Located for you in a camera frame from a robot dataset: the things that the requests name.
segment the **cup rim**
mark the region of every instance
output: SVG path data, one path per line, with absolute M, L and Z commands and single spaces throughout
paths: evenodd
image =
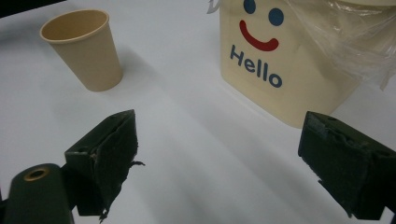
M 79 12 L 84 12 L 84 11 L 95 11 L 95 12 L 100 12 L 103 13 L 106 16 L 106 20 L 103 22 L 102 25 L 100 25 L 99 27 L 97 27 L 96 29 L 90 31 L 89 33 L 85 34 L 85 35 L 80 35 L 77 37 L 73 37 L 73 38 L 69 38 L 69 39 L 48 39 L 46 37 L 43 36 L 43 30 L 52 22 L 54 22 L 55 20 L 64 17 L 64 16 L 68 16 L 70 14 L 73 13 L 79 13 Z M 83 40 L 86 39 L 98 32 L 100 32 L 101 30 L 103 30 L 107 25 L 108 25 L 108 21 L 109 21 L 109 15 L 107 12 L 100 10 L 100 9 L 80 9 L 80 10 L 75 10 L 75 11 L 70 11 L 67 13 L 64 13 L 62 15 L 56 16 L 52 19 L 50 19 L 49 21 L 47 21 L 46 23 L 44 23 L 41 28 L 40 28 L 40 36 L 42 39 L 44 39 L 45 41 L 51 43 L 51 44 L 67 44 L 67 43 L 72 43 L 72 42 L 76 42 L 79 40 Z

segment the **white surface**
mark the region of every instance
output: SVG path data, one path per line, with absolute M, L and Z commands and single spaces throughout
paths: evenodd
M 109 115 L 134 109 L 139 151 L 105 223 L 389 223 L 358 221 L 297 156 L 301 130 L 230 87 L 219 70 L 219 14 L 207 1 L 69 0 L 0 20 L 0 187 L 64 152 Z M 38 31 L 99 8 L 124 68 L 110 91 L 84 89 Z M 396 148 L 396 81 L 361 85 L 332 115 Z M 79 217 L 77 224 L 98 223 Z

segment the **beige paper cup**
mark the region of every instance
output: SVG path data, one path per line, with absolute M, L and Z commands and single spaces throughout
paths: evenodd
M 109 90 L 122 79 L 108 20 L 104 11 L 78 10 L 48 21 L 40 30 L 90 91 Z

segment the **plastic bag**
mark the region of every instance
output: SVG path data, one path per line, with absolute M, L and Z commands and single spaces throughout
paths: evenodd
M 381 76 L 385 88 L 396 73 L 396 7 L 286 1 L 334 66 L 363 81 Z

